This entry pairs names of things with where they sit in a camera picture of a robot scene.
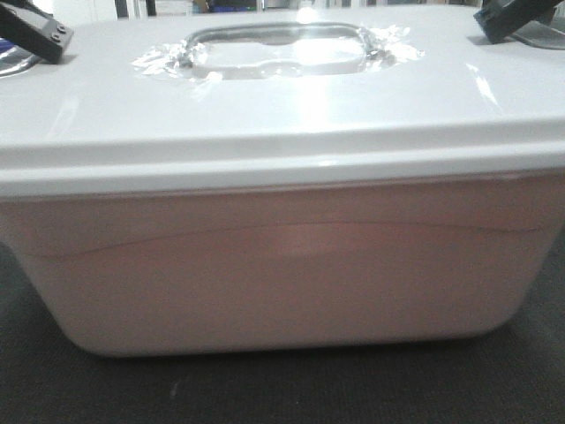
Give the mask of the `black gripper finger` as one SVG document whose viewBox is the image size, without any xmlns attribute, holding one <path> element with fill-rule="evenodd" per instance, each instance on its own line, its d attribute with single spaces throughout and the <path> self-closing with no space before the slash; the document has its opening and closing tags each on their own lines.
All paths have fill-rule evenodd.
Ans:
<svg viewBox="0 0 565 424">
<path fill-rule="evenodd" d="M 58 64 L 71 43 L 73 29 L 34 4 L 1 4 L 1 37 Z"/>
<path fill-rule="evenodd" d="M 499 44 L 512 38 L 524 44 L 563 44 L 564 31 L 544 18 L 560 1 L 484 1 L 473 15 L 487 40 Z"/>
</svg>

